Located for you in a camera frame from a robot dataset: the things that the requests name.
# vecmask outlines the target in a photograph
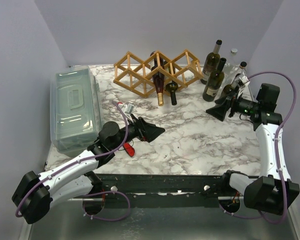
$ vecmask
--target gray floor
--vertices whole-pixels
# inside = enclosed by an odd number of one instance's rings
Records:
[[[124,209],[105,209],[103,217],[115,218]],[[242,215],[256,211],[242,208]],[[291,220],[272,225],[262,219],[243,220],[219,208],[132,209],[120,222],[83,217],[80,201],[68,201],[32,225],[30,240],[294,240]]]

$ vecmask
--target white bottle cap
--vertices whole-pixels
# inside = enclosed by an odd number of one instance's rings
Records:
[[[233,55],[236,55],[237,52],[238,52],[238,49],[236,49],[236,48],[232,48],[232,49],[231,49],[231,53],[232,53]]]

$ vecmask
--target marble tabletop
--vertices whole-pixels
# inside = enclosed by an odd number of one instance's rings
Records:
[[[213,102],[202,98],[204,85],[197,81],[176,93],[177,105],[164,96],[164,106],[158,106],[157,95],[142,98],[113,83],[115,68],[89,66],[99,82],[104,122],[115,121],[122,128],[124,121],[112,101],[130,102],[136,117],[165,128],[151,143],[134,140],[134,157],[117,151],[106,165],[96,169],[103,174],[163,174],[163,175],[222,175],[227,170],[259,175],[260,152],[253,126],[239,119],[238,114],[221,122],[205,110]],[[185,72],[192,78],[191,72]],[[249,90],[243,93],[251,99]],[[70,158],[51,145],[46,170],[51,170]]]

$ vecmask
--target white wall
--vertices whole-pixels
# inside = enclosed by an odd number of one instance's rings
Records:
[[[287,74],[295,83],[295,109],[283,130],[286,164],[292,181],[300,184],[300,0],[284,0],[269,29],[262,38],[250,61],[250,73],[273,70]],[[267,74],[251,80],[252,92],[258,93],[261,83],[280,87],[276,111],[284,116],[292,103],[293,92],[280,76]],[[300,195],[297,198],[300,212]]]
[[[282,0],[35,0],[65,59],[114,64],[131,51],[146,59],[184,49],[202,62],[217,39],[249,61]]]
[[[11,197],[49,151],[49,85],[66,62],[32,0],[0,1],[0,240],[19,237]]]

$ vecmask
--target wooden wine rack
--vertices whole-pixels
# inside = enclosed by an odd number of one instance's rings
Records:
[[[180,60],[183,57],[186,57],[187,66],[180,67],[176,62]],[[146,68],[151,70],[150,68],[150,62],[154,59],[157,59],[157,62],[160,63],[160,58],[162,58],[167,63],[164,65],[164,68],[162,68],[160,65],[153,69],[151,72],[146,74]],[[140,63],[136,68],[131,68],[131,59],[137,61]],[[122,66],[122,64],[127,61],[127,67]],[[170,66],[171,73],[170,74],[167,70],[168,66]],[[123,72],[118,75],[118,69],[122,70]],[[194,78],[191,80],[186,80],[185,78],[185,71],[190,70],[194,74]],[[152,81],[152,76],[156,74],[157,72],[162,73],[167,78],[164,81],[164,85],[171,81],[175,81],[179,88],[178,91],[184,88],[187,88],[190,84],[194,83],[195,81],[202,79],[202,71],[200,68],[200,60],[195,57],[190,51],[187,49],[184,50],[180,55],[175,57],[174,59],[170,60],[167,56],[165,56],[160,51],[155,51],[153,55],[151,55],[147,60],[143,61],[136,55],[134,55],[131,52],[127,52],[123,58],[121,58],[117,63],[114,64],[114,80],[113,82],[115,84],[118,84],[119,86],[138,94],[139,96],[143,98],[149,97],[150,94],[156,91],[155,85]],[[127,85],[123,83],[121,80],[123,77],[129,75],[130,76],[130,84]],[[138,86],[143,86],[143,92],[136,89]],[[167,91],[163,91],[163,94],[170,96],[170,93]]]

